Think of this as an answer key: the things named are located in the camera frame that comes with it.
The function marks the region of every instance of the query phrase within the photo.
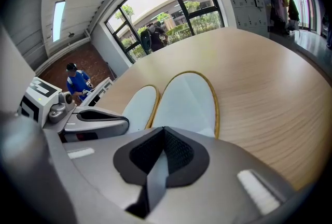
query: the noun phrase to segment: wooden table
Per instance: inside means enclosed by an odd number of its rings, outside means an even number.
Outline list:
[[[219,101],[219,139],[249,151],[299,189],[320,175],[331,149],[332,88],[303,58],[261,36],[223,28],[190,37],[137,61],[97,106],[122,113],[147,84],[163,93],[194,70]]]

